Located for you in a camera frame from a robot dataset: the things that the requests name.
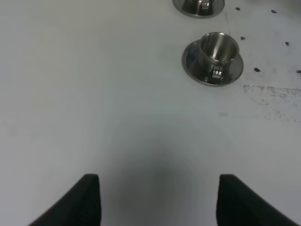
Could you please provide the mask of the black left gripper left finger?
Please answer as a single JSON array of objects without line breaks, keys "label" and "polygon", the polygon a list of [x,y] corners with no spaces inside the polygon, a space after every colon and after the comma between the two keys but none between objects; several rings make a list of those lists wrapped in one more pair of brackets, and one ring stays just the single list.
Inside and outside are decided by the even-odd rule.
[{"label": "black left gripper left finger", "polygon": [[99,226],[102,219],[97,174],[85,174],[31,226]]}]

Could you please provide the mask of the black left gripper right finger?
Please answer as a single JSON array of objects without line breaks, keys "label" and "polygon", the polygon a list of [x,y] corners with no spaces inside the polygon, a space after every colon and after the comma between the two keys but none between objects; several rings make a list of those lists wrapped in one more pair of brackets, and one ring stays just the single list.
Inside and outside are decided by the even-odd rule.
[{"label": "black left gripper right finger", "polygon": [[232,174],[221,174],[216,203],[219,226],[296,226]]}]

